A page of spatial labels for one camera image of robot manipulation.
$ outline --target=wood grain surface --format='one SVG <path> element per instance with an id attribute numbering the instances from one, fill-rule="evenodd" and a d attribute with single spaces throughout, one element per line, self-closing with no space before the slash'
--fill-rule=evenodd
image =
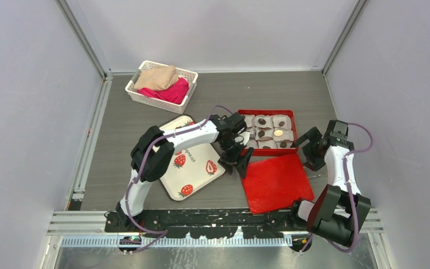
<path id="1" fill-rule="evenodd" d="M 150 126 L 177 116 L 136 103 L 124 87 L 131 76 L 114 76 L 81 210 L 113 210 L 123 197 L 131 172 L 129 154 Z M 321 72 L 201 73 L 185 114 L 204 119 L 214 104 L 238 109 L 290 109 L 298 135 L 317 126 L 323 133 L 334 108 Z M 262 157 L 253 157 L 252 161 Z M 327 182 L 326 170 L 306 171 L 316 197 Z M 144 204 L 150 209 L 247 207 L 236 172 L 223 175 L 184 201 L 169 198 L 160 182 L 154 183 Z"/>

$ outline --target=red cloth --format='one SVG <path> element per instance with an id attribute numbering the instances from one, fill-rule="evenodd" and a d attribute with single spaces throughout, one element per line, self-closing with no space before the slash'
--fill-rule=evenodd
<path id="1" fill-rule="evenodd" d="M 314 199 L 297 154 L 250 163 L 241 182 L 253 214 L 290 207 L 299 198 Z"/>
<path id="2" fill-rule="evenodd" d="M 157 98 L 180 105 L 184 101 L 184 97 L 189 91 L 189 83 L 183 77 L 164 91 L 153 91 L 148 88 L 138 90 L 139 94 L 147 97 Z"/>

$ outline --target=white panel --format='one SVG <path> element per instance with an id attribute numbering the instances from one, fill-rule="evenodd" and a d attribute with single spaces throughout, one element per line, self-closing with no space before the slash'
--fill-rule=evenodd
<path id="1" fill-rule="evenodd" d="M 54 0 L 0 0 L 0 268 L 36 268 L 101 78 Z"/>
<path id="2" fill-rule="evenodd" d="M 398 268 L 430 268 L 430 1 L 370 1 L 328 74 L 339 119 L 368 127 L 357 183 Z M 356 148 L 367 145 L 350 129 Z"/>
<path id="3" fill-rule="evenodd" d="M 356 0 L 78 0 L 113 72 L 322 69 Z"/>

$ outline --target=red box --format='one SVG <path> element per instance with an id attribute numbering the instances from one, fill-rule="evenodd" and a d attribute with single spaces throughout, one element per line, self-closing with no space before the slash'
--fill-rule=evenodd
<path id="1" fill-rule="evenodd" d="M 294 140 L 297 139 L 296 122 L 294 121 L 294 113 L 292 110 L 256 110 L 256 109 L 240 109 L 240 115 L 287 115 L 291 119 L 292 131 L 294 132 Z M 297 148 L 294 149 L 255 149 L 253 156 L 283 156 L 286 154 L 296 153 Z"/>

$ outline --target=beige cloth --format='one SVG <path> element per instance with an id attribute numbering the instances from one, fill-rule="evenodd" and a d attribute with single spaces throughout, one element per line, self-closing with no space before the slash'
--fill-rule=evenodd
<path id="1" fill-rule="evenodd" d="M 164 91 L 179 80 L 175 66 L 165 66 L 142 71 L 134 84 L 135 90 L 148 88 L 153 91 Z"/>

